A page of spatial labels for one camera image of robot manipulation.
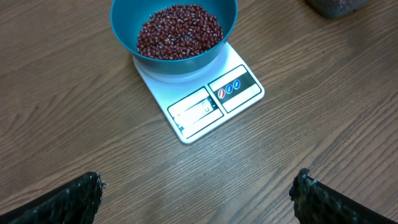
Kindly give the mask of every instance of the bowl rim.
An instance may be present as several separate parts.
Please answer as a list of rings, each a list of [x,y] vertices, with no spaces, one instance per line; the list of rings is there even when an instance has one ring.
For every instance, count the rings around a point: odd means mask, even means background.
[[[119,42],[123,45],[123,47],[126,48],[126,49],[128,49],[132,54],[134,54],[135,56],[138,56],[138,57],[140,57],[140,58],[146,59],[146,60],[151,60],[151,61],[153,61],[153,62],[168,62],[168,63],[173,63],[173,62],[184,62],[184,61],[187,61],[187,60],[193,60],[193,59],[198,58],[198,57],[200,57],[200,56],[202,56],[202,55],[205,55],[205,54],[208,53],[208,52],[211,52],[212,50],[216,49],[218,46],[220,46],[221,44],[223,44],[223,43],[226,41],[226,39],[231,35],[233,29],[235,28],[236,21],[238,20],[238,14],[239,14],[238,0],[234,0],[234,2],[235,2],[235,11],[236,11],[236,12],[235,12],[234,22],[232,23],[232,26],[231,26],[230,30],[228,31],[228,33],[224,36],[224,39],[222,39],[218,44],[216,44],[216,45],[215,45],[214,47],[212,47],[210,50],[206,51],[206,52],[203,53],[203,54],[196,55],[196,56],[190,57],[190,58],[178,59],[178,60],[163,60],[163,59],[156,59],[156,58],[150,58],[150,57],[143,56],[142,54],[140,54],[140,53],[135,52],[134,50],[132,50],[130,47],[128,47],[126,44],[124,44],[124,42],[119,38],[118,33],[115,31],[114,26],[113,26],[113,7],[114,7],[114,3],[115,3],[116,1],[117,1],[117,0],[113,0],[112,6],[111,6],[111,12],[110,12],[110,14],[109,14],[109,19],[110,19],[110,22],[111,22],[111,27],[112,27],[113,34],[116,36],[116,38],[119,40]]]

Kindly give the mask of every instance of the kitchen scale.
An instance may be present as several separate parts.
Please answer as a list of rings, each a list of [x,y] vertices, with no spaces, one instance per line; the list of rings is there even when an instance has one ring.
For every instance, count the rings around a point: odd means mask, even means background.
[[[200,139],[265,95],[264,87],[229,43],[211,63],[183,75],[157,73],[134,57],[133,61],[185,144]]]

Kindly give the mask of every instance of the black textured object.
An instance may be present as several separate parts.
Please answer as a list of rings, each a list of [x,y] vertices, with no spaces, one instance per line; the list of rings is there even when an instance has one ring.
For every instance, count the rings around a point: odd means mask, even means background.
[[[289,191],[301,224],[397,224],[308,176],[302,169]]]
[[[0,224],[89,224],[102,201],[105,183],[88,172],[0,216]]]
[[[329,19],[336,19],[350,14],[362,6],[368,0],[306,0],[316,11]]]

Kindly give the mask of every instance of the pile of beans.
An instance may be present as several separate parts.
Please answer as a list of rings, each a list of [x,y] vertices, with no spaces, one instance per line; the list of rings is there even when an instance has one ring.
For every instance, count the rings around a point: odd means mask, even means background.
[[[200,55],[224,39],[217,17],[203,6],[175,4],[162,9],[144,23],[137,51],[161,60],[180,60]]]

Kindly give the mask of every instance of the blue bowl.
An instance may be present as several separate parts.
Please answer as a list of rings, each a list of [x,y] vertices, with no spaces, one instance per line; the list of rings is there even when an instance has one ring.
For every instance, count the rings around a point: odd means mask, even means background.
[[[182,60],[159,60],[137,52],[139,31],[143,23],[149,20],[151,14],[173,4],[195,3],[202,5],[210,14],[217,16],[217,21],[224,31],[224,39],[218,45],[201,55]],[[217,57],[238,19],[238,2],[237,0],[114,0],[110,18],[114,34],[138,61],[149,66],[155,72],[178,75],[194,72]]]

